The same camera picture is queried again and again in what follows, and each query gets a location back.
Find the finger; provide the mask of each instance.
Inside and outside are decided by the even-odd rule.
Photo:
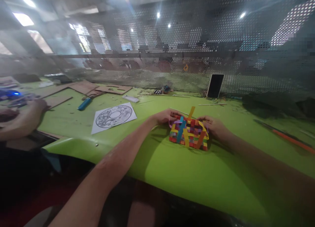
[[[203,120],[203,121],[207,121],[209,123],[212,123],[214,118],[210,117],[208,115],[204,115],[204,116],[198,117],[197,120]]]
[[[178,111],[176,111],[176,110],[173,110],[173,109],[171,109],[171,113],[173,113],[173,115],[183,116],[182,113],[180,113],[180,112],[178,112]]]
[[[170,116],[170,118],[169,118],[169,121],[172,121],[172,122],[173,122],[173,121],[176,121],[176,120],[177,120],[176,118],[171,117],[171,116]]]
[[[204,126],[206,129],[211,129],[211,127],[212,127],[212,124],[210,124],[210,123],[208,123],[208,122],[206,122],[206,121],[203,121],[202,124],[203,124],[203,126]]]
[[[197,118],[197,120],[208,120],[208,117],[207,115],[204,115],[204,116],[200,116]]]

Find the colorful woven craft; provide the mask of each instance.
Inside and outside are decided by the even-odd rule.
[[[189,117],[174,116],[177,121],[174,121],[171,126],[169,140],[174,143],[180,143],[186,147],[193,147],[195,149],[202,148],[204,151],[208,150],[207,140],[209,135],[202,123],[198,120],[191,119],[194,111],[192,108]]]

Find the dark cloth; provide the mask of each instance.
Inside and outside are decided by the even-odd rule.
[[[0,142],[0,211],[22,200],[52,171],[40,149],[26,152]]]

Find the forearm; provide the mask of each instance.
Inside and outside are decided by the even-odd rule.
[[[135,131],[117,144],[116,147],[96,165],[96,169],[106,169],[107,172],[109,172],[111,188],[127,173],[141,144],[155,126],[156,122],[149,117]]]
[[[230,136],[226,144],[289,195],[296,206],[303,208],[303,211],[305,211],[304,209],[307,211],[314,209],[314,179],[269,156],[235,135]]]
[[[1,129],[0,141],[17,139],[29,135],[35,130],[40,122],[42,108],[36,105],[29,106],[23,110],[12,122],[12,124]]]
[[[154,126],[154,120],[147,119],[106,154],[49,226],[97,226],[108,194],[127,173],[141,144]]]

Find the yellow paper strip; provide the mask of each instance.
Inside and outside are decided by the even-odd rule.
[[[202,130],[206,132],[207,139],[209,139],[209,135],[208,135],[208,133],[207,133],[207,130],[205,129],[205,127],[203,126],[203,124],[202,124],[201,122],[199,122],[199,124],[201,125]]]
[[[178,130],[175,129],[175,124],[172,124],[171,132],[176,132],[176,133],[178,133]]]
[[[194,113],[195,108],[196,108],[196,107],[191,107],[190,113],[189,113],[189,116],[188,116],[188,119],[190,119],[190,118],[193,116],[193,113]]]
[[[185,147],[189,147],[189,137],[188,137],[187,129],[183,129],[183,133],[184,133],[184,139],[185,139]]]

